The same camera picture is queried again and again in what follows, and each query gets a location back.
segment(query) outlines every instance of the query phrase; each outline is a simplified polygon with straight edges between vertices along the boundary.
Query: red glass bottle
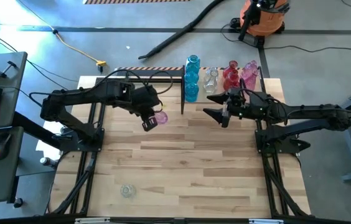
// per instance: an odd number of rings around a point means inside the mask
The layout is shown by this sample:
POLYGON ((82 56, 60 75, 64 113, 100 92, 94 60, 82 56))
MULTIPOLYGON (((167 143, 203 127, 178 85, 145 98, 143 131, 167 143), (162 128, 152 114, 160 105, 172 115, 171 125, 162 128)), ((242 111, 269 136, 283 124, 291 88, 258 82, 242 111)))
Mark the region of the red glass bottle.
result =
POLYGON ((232 60, 229 63, 229 66, 224 69, 223 71, 223 77, 226 78, 228 76, 228 73, 230 73, 232 70, 236 70, 238 68, 238 62, 232 60))
POLYGON ((231 87, 239 87, 238 70, 232 70, 224 80, 224 90, 228 91, 231 87))

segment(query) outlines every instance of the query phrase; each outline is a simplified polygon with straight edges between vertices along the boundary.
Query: computer mouse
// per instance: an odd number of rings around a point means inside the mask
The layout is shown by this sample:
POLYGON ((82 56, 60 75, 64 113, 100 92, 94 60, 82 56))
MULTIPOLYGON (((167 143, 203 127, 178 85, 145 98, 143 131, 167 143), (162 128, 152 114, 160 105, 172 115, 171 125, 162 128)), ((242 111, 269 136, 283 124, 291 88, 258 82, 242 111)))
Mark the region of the computer mouse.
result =
POLYGON ((9 143, 11 142, 11 134, 0 134, 0 160, 8 156, 9 143))

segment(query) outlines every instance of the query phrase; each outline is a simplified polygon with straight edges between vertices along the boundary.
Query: concrete floor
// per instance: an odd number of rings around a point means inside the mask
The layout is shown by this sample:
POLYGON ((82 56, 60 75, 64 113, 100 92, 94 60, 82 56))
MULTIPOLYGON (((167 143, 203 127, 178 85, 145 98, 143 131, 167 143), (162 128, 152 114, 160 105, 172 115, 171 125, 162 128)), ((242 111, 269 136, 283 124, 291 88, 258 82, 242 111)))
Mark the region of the concrete floor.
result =
MULTIPOLYGON (((127 27, 180 28, 196 17, 209 3, 207 0, 150 4, 83 5, 82 0, 23 0, 52 26, 63 27, 127 27)), ((221 28, 239 15, 241 0, 227 0, 216 7, 199 28, 221 28)), ((287 30, 351 30, 351 7, 339 0, 291 0, 286 15, 287 30)), ((63 46, 50 32, 21 32, 17 26, 44 26, 38 18, 16 1, 0 1, 0 38, 18 51, 26 51, 28 59, 67 78, 98 75, 95 63, 63 46)), ((240 64, 260 61, 258 51, 245 44, 228 42, 219 33, 189 33, 155 57, 141 61, 154 46, 172 35, 170 32, 63 32, 71 45, 115 67, 176 67, 190 54, 197 54, 202 66, 226 66, 229 60, 240 64)), ((297 45, 307 49, 351 47, 351 35, 273 35, 266 47, 297 45)), ((0 53, 8 52, 0 45, 0 53)), ((326 50, 310 54, 296 49, 266 50, 269 75, 280 78, 286 102, 290 105, 342 103, 351 95, 351 51, 326 50)), ((67 88, 76 83, 53 77, 67 88)), ((59 87, 27 65, 21 87, 25 92, 47 91, 59 87)), ((24 96, 19 97, 18 112, 43 124, 39 109, 24 96)), ((351 221, 351 182, 343 183, 341 175, 351 172, 351 157, 342 133, 316 131, 302 135, 312 146, 301 153, 302 173, 312 214, 321 218, 351 221)), ((41 152, 34 151, 36 140, 24 136, 22 164, 18 175, 46 172, 21 177, 18 194, 27 202, 13 210, 0 203, 0 218, 41 215, 53 180, 49 168, 39 165, 41 152)))

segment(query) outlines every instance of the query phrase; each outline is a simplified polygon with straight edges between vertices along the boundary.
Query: blue glass bottle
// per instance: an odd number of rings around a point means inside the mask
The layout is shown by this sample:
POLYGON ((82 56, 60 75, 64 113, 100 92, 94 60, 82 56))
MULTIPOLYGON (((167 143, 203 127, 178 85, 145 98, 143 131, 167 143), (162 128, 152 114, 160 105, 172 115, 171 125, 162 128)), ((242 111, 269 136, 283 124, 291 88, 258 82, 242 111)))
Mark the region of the blue glass bottle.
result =
POLYGON ((198 83, 199 75, 195 72, 187 72, 184 76, 185 83, 198 83))
POLYGON ((191 55, 187 59, 187 65, 185 66, 185 74, 188 72, 195 72, 199 74, 200 59, 196 55, 191 55))
POLYGON ((193 103, 198 98, 199 86, 196 83, 186 83, 185 100, 193 103))

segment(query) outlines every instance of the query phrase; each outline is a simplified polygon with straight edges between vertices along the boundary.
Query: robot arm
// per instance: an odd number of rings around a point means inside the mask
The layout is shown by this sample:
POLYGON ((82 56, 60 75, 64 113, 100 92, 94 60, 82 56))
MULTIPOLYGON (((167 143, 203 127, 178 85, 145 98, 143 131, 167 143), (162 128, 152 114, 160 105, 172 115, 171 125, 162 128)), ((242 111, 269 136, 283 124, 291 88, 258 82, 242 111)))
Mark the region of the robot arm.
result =
POLYGON ((79 139, 94 140, 97 137, 94 125, 82 123, 65 109, 65 106, 85 103, 102 103, 125 109, 141 117, 145 131, 157 126, 152 108, 160 103, 156 90, 151 85, 135 89, 134 84, 118 80, 109 80, 87 89, 55 90, 43 100, 40 117, 62 123, 75 131, 79 139))
POLYGON ((322 128, 344 131, 351 126, 350 111, 343 110, 337 105, 288 106, 274 99, 271 95, 262 92, 252 92, 250 94, 250 102, 246 103, 246 99, 240 93, 240 89, 232 88, 219 95, 208 96, 208 99, 224 105, 224 108, 219 110, 205 108, 204 112, 219 124, 222 124, 223 128, 228 126, 231 116, 239 117, 239 119, 265 120, 269 124, 283 121, 287 123, 288 119, 323 120, 318 122, 316 127, 310 126, 307 129, 300 128, 286 131, 290 135, 322 128))

